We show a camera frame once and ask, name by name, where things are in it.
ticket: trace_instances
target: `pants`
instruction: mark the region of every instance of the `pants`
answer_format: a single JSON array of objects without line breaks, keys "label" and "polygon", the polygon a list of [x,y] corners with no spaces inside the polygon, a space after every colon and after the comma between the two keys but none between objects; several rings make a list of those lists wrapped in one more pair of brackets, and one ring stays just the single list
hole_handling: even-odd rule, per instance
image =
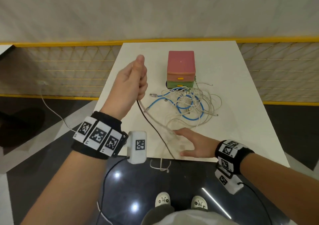
[{"label": "pants", "polygon": [[[194,210],[207,212],[205,208],[201,207],[196,207],[194,208]],[[162,221],[164,217],[170,215],[173,212],[175,212],[175,209],[169,204],[163,204],[158,207],[154,207],[151,210],[149,210],[148,213],[146,213],[141,225],[153,225],[154,223],[158,223]]]}]

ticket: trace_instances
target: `qr code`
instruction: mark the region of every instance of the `qr code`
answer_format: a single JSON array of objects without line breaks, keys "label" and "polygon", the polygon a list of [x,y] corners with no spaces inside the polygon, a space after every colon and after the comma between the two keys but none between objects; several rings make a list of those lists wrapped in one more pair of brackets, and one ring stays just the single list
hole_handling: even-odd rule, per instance
[{"label": "qr code", "polygon": [[110,150],[114,150],[117,146],[118,141],[119,140],[117,138],[114,138],[113,136],[110,135],[110,137],[108,138],[104,146],[106,148],[109,148]]},{"label": "qr code", "polygon": [[226,155],[230,155],[232,150],[233,150],[233,148],[225,146],[225,148],[222,150],[222,152],[225,153]]},{"label": "qr code", "polygon": [[228,162],[226,160],[221,160],[222,167],[228,169]]},{"label": "qr code", "polygon": [[145,139],[140,139],[135,141],[135,150],[145,149]]},{"label": "qr code", "polygon": [[239,143],[235,142],[235,141],[230,141],[227,145],[236,147],[237,145],[239,145]]},{"label": "qr code", "polygon": [[87,131],[90,129],[91,126],[92,126],[92,124],[90,124],[88,122],[83,122],[82,126],[79,128],[78,132],[80,134],[86,135]]},{"label": "qr code", "polygon": [[219,177],[219,180],[220,182],[223,184],[223,185],[226,185],[228,183],[228,181],[226,180],[225,177],[223,177],[222,175]]},{"label": "qr code", "polygon": [[100,144],[106,135],[107,132],[99,128],[95,128],[94,131],[91,133],[90,139]]}]

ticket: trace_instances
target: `wristband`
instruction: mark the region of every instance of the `wristband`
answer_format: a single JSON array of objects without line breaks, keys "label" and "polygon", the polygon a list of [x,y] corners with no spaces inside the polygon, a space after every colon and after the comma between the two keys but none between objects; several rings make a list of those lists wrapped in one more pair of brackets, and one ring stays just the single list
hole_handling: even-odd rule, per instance
[{"label": "wristband", "polygon": [[250,153],[254,151],[241,143],[228,139],[217,145],[215,157],[218,158],[218,164],[231,174],[241,175],[240,163]]},{"label": "wristband", "polygon": [[121,121],[95,111],[86,117],[73,136],[72,149],[98,159],[116,157],[128,135],[121,131]]}]

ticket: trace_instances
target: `black wire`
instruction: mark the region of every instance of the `black wire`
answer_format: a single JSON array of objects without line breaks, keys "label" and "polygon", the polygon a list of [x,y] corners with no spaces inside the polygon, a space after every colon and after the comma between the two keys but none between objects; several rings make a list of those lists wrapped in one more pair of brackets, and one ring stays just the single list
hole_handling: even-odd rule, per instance
[{"label": "black wire", "polygon": [[[143,114],[143,116],[144,116],[144,118],[146,119],[146,121],[154,128],[154,130],[157,132],[157,134],[159,135],[159,137],[161,138],[161,140],[165,143],[164,139],[163,139],[162,136],[159,134],[158,130],[157,130],[157,129],[153,126],[153,124],[151,124],[151,122],[146,118],[146,116],[145,116],[145,114],[144,114],[144,112],[143,112],[143,110],[142,110],[142,108],[141,108],[139,102],[138,102],[138,101],[136,101],[136,102],[138,103],[138,107],[139,107],[139,109],[141,110],[141,113]],[[169,150],[169,148],[168,148],[168,146],[167,146],[166,143],[165,143],[165,146],[166,146],[167,150],[169,151],[170,155],[173,157],[173,159],[175,159],[175,157],[172,155],[172,153],[171,153],[171,151]]]},{"label": "black wire", "polygon": [[271,218],[270,218],[270,216],[269,216],[269,213],[268,213],[268,211],[267,211],[267,209],[266,209],[266,206],[265,206],[265,204],[262,202],[262,200],[259,198],[259,196],[257,195],[257,193],[256,193],[249,185],[247,185],[247,184],[245,184],[245,183],[242,183],[242,182],[238,182],[238,183],[237,183],[237,185],[239,185],[239,184],[243,184],[243,185],[247,186],[250,190],[253,191],[253,193],[257,196],[258,200],[260,200],[262,206],[264,207],[264,209],[265,209],[265,211],[266,211],[266,213],[267,213],[267,216],[268,216],[268,218],[269,218],[269,222],[270,222],[270,224],[272,225],[272,220],[271,220]]},{"label": "black wire", "polygon": [[110,169],[109,169],[109,171],[106,173],[106,175],[105,175],[105,177],[104,177],[104,181],[103,181],[103,187],[102,187],[102,198],[101,198],[101,207],[100,207],[100,212],[99,212],[99,215],[98,215],[98,218],[96,219],[96,223],[95,223],[95,225],[97,225],[98,224],[98,221],[99,221],[99,219],[100,219],[100,216],[101,216],[101,213],[102,213],[102,207],[103,207],[103,198],[104,198],[104,193],[105,193],[105,181],[106,181],[106,177],[107,177],[107,175],[111,172],[111,170],[118,164],[118,163],[120,163],[120,162],[122,162],[123,160],[127,160],[127,159],[129,159],[130,157],[125,157],[125,158],[123,158],[123,159],[121,159],[121,160],[119,160],[118,162],[116,162]]}]

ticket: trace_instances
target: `white shoe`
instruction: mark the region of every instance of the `white shoe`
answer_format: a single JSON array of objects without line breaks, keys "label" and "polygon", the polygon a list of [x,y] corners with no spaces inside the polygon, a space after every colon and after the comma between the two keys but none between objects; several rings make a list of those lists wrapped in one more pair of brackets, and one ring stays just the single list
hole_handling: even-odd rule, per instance
[{"label": "white shoe", "polygon": [[161,192],[157,195],[155,200],[155,207],[158,207],[163,204],[171,204],[171,198],[167,192]]},{"label": "white shoe", "polygon": [[192,199],[192,204],[190,205],[190,209],[194,209],[196,207],[201,207],[201,208],[204,208],[206,210],[208,209],[207,202],[201,196],[194,196]]}]

